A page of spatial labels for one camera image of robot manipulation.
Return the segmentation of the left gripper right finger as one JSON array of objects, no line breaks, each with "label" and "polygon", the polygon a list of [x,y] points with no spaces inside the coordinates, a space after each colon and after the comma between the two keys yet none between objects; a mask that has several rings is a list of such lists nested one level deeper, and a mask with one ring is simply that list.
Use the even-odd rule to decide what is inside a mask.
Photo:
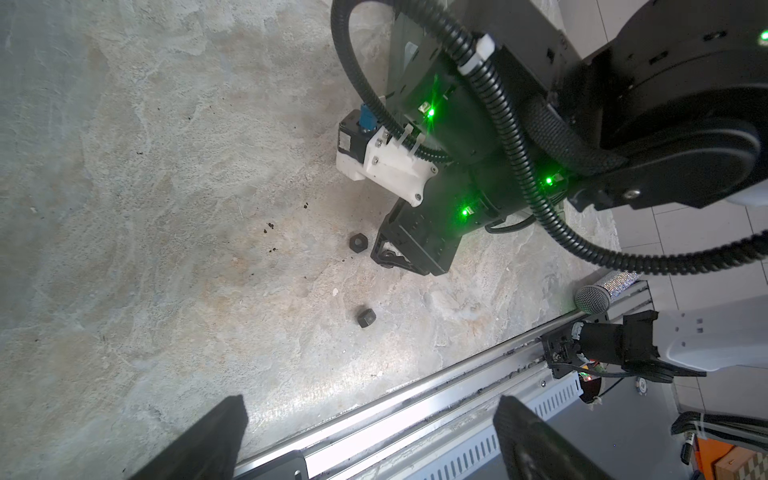
[{"label": "left gripper right finger", "polygon": [[501,396],[493,416],[510,479],[611,479],[514,396]]}]

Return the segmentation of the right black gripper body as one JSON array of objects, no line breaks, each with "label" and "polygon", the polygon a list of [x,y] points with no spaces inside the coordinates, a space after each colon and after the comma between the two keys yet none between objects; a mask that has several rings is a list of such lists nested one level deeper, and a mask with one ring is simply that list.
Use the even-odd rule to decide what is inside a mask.
[{"label": "right black gripper body", "polygon": [[399,199],[384,217],[371,259],[385,268],[440,276],[450,270],[460,243],[460,236],[440,232],[424,213]]}]

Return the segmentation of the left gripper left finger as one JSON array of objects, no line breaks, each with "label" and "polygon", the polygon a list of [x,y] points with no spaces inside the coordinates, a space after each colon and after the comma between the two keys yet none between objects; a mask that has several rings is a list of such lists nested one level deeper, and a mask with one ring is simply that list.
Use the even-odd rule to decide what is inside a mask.
[{"label": "left gripper left finger", "polygon": [[247,424],[243,396],[228,396],[131,479],[233,479]]}]

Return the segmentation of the small black nut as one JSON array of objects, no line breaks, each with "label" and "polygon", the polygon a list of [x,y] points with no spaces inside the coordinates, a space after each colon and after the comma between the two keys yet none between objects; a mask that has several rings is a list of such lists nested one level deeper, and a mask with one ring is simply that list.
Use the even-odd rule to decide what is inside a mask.
[{"label": "small black nut", "polygon": [[363,309],[356,316],[356,321],[361,328],[370,327],[376,320],[377,314],[372,308]]}]

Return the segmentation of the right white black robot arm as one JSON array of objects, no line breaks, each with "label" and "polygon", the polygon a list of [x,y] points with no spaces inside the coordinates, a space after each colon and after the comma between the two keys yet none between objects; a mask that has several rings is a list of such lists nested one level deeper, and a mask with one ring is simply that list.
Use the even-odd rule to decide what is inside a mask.
[{"label": "right white black robot arm", "polygon": [[395,1],[423,32],[393,92],[356,58],[356,3],[332,4],[343,70],[362,105],[339,126],[337,166],[398,200],[372,259],[447,273],[464,235],[527,212],[566,251],[645,275],[764,261],[767,235],[677,255],[600,247],[557,212],[767,201],[767,5],[649,1],[588,57],[528,1]]}]

